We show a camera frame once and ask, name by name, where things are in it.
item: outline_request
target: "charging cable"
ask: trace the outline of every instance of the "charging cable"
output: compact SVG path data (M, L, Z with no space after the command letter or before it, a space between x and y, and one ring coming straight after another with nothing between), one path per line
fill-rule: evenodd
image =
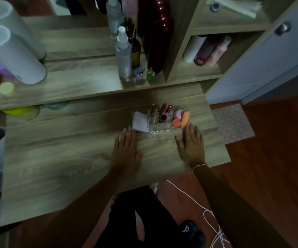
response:
M209 226L214 230L214 232L215 232L215 236L214 236L214 238L213 238L213 240L212 240L212 242L211 242L210 248L213 248L214 244L215 244L215 243L217 242L217 240L219 240L219 239L220 239L220 242L221 242L221 244L222 244L222 247L225 248L225 246L224 246L224 242L225 242L225 241L226 241L227 243L230 243L230 242L229 242L228 240L226 240L226 239L223 238L224 233L222 232L222 229L220 228L220 225L218 224L218 228L219 228L219 230L217 231L217 230L215 230L215 229L213 228L212 225L210 225L210 223L209 223L209 222L207 221L207 219L205 218L205 212L209 212L209 213L211 213L212 216L215 218L213 212L210 211L209 209L203 207L203 206L200 205L199 203L197 203L197 201L196 201L195 199L193 199L191 196L189 196L186 192L180 190L174 183L172 183L172 182L169 181L169 180L167 180L167 181L168 181L170 184L172 184L175 188L177 188L180 192L182 192L182 193L186 194L188 197L190 197L196 204L198 204L201 208L204 209L203 217L204 217L205 221L208 223L208 225L209 225Z

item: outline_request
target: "orange lid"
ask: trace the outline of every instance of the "orange lid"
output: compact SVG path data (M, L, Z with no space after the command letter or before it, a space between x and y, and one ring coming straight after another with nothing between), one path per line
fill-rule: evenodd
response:
M181 125L181 121L180 121L180 119L177 119L177 118L176 118L176 119L173 120L173 126L174 126L174 127L179 128L180 125Z

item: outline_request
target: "red bottle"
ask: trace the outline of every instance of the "red bottle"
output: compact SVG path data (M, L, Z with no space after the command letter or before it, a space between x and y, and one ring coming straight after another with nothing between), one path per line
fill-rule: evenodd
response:
M141 38L144 37L145 28L149 24L148 21L151 20L150 17L153 13L154 1L155 0L139 0L137 34Z
M208 36L194 59L195 64L198 66L203 66L222 38L223 37L221 35Z
M149 53L150 43L151 43L151 36L152 36L152 28L157 20L161 16L169 17L171 15L171 8L166 0L155 0L152 14L150 16L150 20L148 20L148 24L144 31L144 39L143 39L143 49L144 52L147 54Z
M158 74L162 71L174 31L174 21L162 15L152 28L148 69L152 68Z

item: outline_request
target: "black slipper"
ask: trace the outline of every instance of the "black slipper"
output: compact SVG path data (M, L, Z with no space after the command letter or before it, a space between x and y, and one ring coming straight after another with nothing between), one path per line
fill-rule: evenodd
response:
M182 233L187 237L190 248L203 248L207 244L205 235L200 231L197 225L191 221L186 220L180 225Z

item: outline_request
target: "person's right hand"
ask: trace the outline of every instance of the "person's right hand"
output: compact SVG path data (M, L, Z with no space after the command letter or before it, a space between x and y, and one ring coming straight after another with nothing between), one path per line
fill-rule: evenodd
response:
M180 158L192 169L205 164L204 138L197 126L189 123L185 127L184 140L176 137Z

